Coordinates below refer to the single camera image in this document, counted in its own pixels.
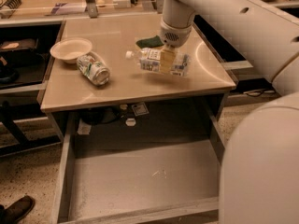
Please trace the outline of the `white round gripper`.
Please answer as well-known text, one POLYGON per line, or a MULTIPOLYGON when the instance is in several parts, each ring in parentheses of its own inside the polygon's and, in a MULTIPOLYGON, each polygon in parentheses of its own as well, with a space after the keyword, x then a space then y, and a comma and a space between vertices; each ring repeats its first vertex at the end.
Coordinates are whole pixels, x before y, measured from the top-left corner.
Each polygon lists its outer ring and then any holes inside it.
POLYGON ((159 37, 164 43, 160 53, 161 73, 170 73, 172 64, 177 56, 176 49, 173 47, 183 46, 188 40, 191 30, 191 26, 186 28, 175 28, 168 25, 164 20, 161 20, 159 37))

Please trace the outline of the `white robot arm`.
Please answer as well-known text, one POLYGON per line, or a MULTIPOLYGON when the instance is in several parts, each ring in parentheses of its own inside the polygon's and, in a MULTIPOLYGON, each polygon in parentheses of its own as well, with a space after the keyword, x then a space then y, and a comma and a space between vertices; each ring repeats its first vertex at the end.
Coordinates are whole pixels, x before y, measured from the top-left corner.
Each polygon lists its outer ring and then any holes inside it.
POLYGON ((278 94, 227 142, 219 223, 299 224, 299 21, 263 0, 164 0, 164 43, 182 46, 194 16, 245 58, 233 67, 237 78, 262 78, 278 94))

